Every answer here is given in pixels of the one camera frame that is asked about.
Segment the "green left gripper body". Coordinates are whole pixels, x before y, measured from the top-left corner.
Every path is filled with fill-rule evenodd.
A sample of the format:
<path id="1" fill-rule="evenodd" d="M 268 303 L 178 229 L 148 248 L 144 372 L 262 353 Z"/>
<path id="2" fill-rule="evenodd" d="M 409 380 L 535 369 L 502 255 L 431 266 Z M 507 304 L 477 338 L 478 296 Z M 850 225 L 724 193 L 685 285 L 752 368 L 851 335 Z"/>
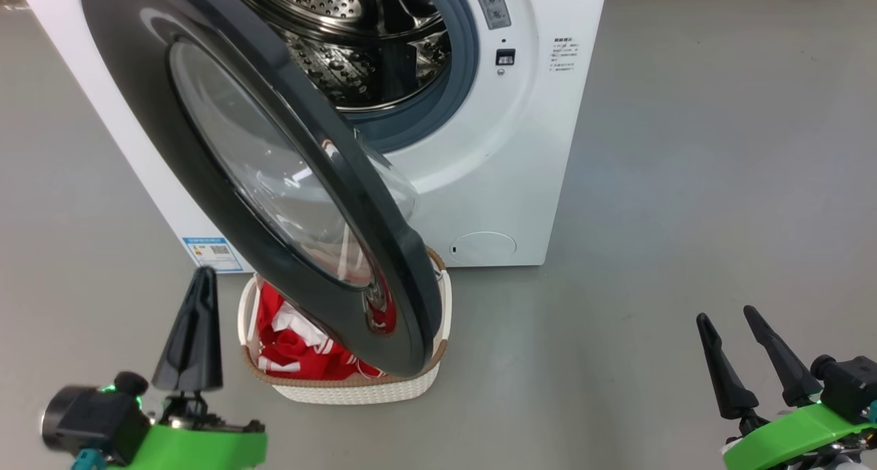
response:
<path id="1" fill-rule="evenodd" d="M 127 470 L 257 470 L 266 458 L 264 423 L 231 424 L 201 394 L 170 394 Z"/>

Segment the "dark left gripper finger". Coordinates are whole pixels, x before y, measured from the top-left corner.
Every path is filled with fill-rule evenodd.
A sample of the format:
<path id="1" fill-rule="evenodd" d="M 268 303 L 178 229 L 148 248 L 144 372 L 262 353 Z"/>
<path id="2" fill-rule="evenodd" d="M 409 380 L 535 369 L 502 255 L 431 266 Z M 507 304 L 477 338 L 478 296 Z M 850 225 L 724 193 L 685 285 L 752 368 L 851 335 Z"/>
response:
<path id="1" fill-rule="evenodd" d="M 217 274 L 198 267 L 167 337 L 151 385 L 165 391 L 223 388 Z"/>

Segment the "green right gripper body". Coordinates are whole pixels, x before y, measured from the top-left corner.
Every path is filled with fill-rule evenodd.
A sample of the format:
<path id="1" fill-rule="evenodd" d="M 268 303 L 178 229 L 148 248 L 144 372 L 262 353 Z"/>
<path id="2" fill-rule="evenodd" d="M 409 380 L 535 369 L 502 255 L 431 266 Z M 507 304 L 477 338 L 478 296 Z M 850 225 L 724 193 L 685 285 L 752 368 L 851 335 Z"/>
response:
<path id="1" fill-rule="evenodd" d="M 851 423 L 818 402 L 727 445 L 721 457 L 727 470 L 770 470 L 846 436 L 863 436 L 868 430 L 877 430 L 877 423 Z"/>

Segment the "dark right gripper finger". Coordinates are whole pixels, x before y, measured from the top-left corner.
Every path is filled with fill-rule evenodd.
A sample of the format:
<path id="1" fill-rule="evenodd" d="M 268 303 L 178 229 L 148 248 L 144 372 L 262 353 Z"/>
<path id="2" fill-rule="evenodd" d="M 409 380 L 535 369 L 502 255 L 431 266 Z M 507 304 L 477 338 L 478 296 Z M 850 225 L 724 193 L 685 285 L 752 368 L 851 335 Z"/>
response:
<path id="1" fill-rule="evenodd" d="M 710 317 L 699 313 L 696 326 L 720 416 L 726 420 L 745 420 L 755 416 L 758 399 L 743 385 L 724 354 L 721 336 Z"/>
<path id="2" fill-rule="evenodd" d="M 783 392 L 781 396 L 786 405 L 802 408 L 814 404 L 812 397 L 823 391 L 823 385 L 815 379 L 809 368 L 802 363 L 781 336 L 774 331 L 767 320 L 754 306 L 743 307 L 743 316 L 756 342 L 767 352 L 771 365 L 776 370 Z"/>

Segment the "red garment with white stripes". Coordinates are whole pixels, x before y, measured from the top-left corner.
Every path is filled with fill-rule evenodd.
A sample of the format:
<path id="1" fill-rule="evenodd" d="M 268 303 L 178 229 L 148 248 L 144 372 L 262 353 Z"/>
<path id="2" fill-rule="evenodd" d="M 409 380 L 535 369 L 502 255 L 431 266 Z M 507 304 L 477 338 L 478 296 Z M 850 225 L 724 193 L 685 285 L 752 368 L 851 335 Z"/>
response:
<path id="1" fill-rule="evenodd" d="M 355 375 L 370 379 L 386 376 L 329 338 L 289 304 L 277 310 L 261 308 L 255 330 L 261 344 L 255 364 L 269 375 L 319 382 L 337 382 Z"/>

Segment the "black round glass washer door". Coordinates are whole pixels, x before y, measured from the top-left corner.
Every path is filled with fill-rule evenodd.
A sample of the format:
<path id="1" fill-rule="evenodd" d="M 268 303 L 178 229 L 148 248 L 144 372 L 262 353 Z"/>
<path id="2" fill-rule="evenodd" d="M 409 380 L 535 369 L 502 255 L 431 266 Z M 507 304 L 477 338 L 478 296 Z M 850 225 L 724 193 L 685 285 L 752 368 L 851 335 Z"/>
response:
<path id="1" fill-rule="evenodd" d="M 397 377 L 442 301 L 416 193 L 239 0 L 81 0 L 122 98 L 197 207 L 277 292 Z"/>

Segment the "steel perforated washer drum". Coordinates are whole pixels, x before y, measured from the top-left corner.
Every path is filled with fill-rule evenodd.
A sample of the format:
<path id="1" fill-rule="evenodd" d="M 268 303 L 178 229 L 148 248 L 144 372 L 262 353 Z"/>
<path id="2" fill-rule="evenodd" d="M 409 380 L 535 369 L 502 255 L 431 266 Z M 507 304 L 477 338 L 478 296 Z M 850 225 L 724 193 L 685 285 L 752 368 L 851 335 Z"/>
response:
<path id="1" fill-rule="evenodd" d="M 241 0 L 341 111 L 389 109 L 448 69 L 452 45 L 432 0 Z"/>

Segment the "white front-load washing machine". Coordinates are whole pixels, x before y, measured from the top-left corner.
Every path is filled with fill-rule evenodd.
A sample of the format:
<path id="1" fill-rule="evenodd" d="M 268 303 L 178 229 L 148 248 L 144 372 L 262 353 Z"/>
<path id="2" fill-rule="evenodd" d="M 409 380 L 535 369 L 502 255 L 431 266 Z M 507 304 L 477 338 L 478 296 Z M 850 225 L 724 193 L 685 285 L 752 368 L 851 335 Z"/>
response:
<path id="1" fill-rule="evenodd" d="M 544 264 L 605 0 L 505 0 L 512 24 L 493 30 L 467 1 L 480 43 L 469 95 L 434 134 L 383 155 L 419 192 L 412 226 L 445 264 L 467 266 L 449 247 L 472 232 L 515 240 L 501 267 Z M 516 63 L 496 66 L 498 49 Z"/>

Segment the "grey rubber door gasket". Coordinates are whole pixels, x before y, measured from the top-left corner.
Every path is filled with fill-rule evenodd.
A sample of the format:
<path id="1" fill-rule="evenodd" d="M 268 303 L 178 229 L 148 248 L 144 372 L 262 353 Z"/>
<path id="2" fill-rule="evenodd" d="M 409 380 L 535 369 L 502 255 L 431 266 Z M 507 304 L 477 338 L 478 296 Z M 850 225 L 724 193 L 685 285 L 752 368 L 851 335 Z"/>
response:
<path id="1" fill-rule="evenodd" d="M 434 134 L 457 113 L 472 89 L 480 54 L 477 20 L 467 0 L 432 0 L 447 28 L 448 67 L 432 85 L 394 108 L 344 113 L 376 151 L 389 153 Z"/>

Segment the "blue energy label sticker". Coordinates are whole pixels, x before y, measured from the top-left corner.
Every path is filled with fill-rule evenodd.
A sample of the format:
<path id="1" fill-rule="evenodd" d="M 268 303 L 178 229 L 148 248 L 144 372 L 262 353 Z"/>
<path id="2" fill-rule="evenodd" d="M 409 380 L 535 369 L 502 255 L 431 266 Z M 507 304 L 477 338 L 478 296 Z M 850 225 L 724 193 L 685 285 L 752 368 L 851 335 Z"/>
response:
<path id="1" fill-rule="evenodd" d="M 217 273 L 245 271 L 225 238 L 182 238 L 182 242 L 198 267 L 210 267 Z"/>

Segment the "cream perforated laundry basket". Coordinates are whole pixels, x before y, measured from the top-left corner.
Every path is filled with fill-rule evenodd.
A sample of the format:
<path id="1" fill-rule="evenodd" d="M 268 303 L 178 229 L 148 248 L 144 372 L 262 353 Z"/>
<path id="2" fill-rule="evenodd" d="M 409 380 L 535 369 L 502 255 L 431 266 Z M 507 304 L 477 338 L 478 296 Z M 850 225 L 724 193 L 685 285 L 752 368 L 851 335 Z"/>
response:
<path id="1" fill-rule="evenodd" d="M 360 406 L 370 404 L 394 404 L 416 398 L 432 386 L 441 361 L 447 351 L 452 327 L 452 281 L 447 265 L 434 249 L 427 249 L 434 270 L 436 283 L 441 290 L 442 321 L 434 339 L 434 354 L 419 375 L 399 378 L 391 375 L 369 377 L 357 371 L 344 380 L 297 380 L 277 377 L 258 366 L 263 344 L 256 331 L 257 314 L 260 311 L 261 292 L 265 280 L 254 273 L 245 284 L 239 297 L 237 335 L 243 352 L 245 366 L 261 382 L 272 386 L 288 400 L 301 404 Z"/>

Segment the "round white filter cover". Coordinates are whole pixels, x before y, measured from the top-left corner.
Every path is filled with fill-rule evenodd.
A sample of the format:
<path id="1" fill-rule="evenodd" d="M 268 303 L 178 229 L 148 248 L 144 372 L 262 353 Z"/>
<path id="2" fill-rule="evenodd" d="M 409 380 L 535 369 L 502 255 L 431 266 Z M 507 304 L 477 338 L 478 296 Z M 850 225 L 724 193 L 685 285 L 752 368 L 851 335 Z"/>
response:
<path id="1" fill-rule="evenodd" d="M 449 256 L 467 267 L 500 267 L 510 264 L 517 243 L 500 232 L 472 232 L 454 240 Z"/>

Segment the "grey warning label plate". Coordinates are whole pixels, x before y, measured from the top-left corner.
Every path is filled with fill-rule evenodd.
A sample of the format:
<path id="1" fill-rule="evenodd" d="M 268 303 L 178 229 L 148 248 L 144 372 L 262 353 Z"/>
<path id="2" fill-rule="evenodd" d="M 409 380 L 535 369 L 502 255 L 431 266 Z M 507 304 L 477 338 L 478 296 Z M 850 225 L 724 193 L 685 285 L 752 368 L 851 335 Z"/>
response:
<path id="1" fill-rule="evenodd" d="M 505 0 L 478 0 L 488 29 L 505 29 L 512 24 Z"/>

